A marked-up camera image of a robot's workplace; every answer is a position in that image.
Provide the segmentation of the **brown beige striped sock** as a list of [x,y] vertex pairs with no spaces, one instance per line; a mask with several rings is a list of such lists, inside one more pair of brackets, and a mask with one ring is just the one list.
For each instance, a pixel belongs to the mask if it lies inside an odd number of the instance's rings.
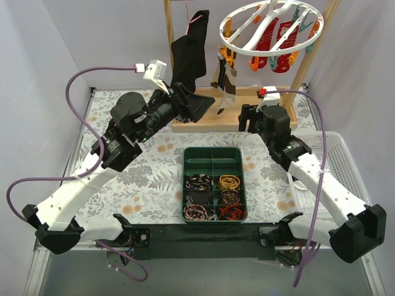
[[237,70],[227,64],[225,76],[225,90],[218,106],[217,115],[223,113],[226,108],[234,106],[236,102],[236,78]]

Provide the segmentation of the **black white striped sock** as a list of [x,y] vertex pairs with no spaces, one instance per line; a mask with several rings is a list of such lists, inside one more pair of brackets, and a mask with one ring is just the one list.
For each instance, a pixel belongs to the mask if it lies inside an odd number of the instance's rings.
[[210,85],[214,88],[221,89],[222,91],[224,91],[227,62],[219,52],[217,53],[217,58],[218,58],[218,66],[212,77],[212,81]]

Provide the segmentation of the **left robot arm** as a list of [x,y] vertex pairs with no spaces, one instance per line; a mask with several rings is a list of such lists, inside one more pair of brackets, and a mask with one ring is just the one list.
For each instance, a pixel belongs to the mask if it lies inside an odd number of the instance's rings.
[[89,218],[79,216],[79,209],[142,153],[139,143],[175,118],[183,123],[198,122],[214,103],[213,97],[189,92],[181,83],[168,91],[155,90],[149,101],[137,92],[121,95],[110,111],[106,132],[93,144],[72,180],[38,205],[23,208],[40,244],[56,255],[82,241],[104,240],[126,246],[132,226],[121,214]]

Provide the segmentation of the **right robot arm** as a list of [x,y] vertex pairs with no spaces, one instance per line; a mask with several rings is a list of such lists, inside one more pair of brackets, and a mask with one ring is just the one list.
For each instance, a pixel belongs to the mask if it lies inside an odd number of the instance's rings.
[[269,232],[269,239],[286,245],[300,239],[326,245],[346,263],[356,261],[385,241],[384,208],[368,205],[325,171],[326,160],[318,160],[304,141],[292,135],[285,108],[244,104],[238,120],[239,131],[258,134],[272,160],[314,193],[316,202],[333,219],[332,223],[317,221],[315,213],[308,218],[294,212],[279,221],[277,229]]

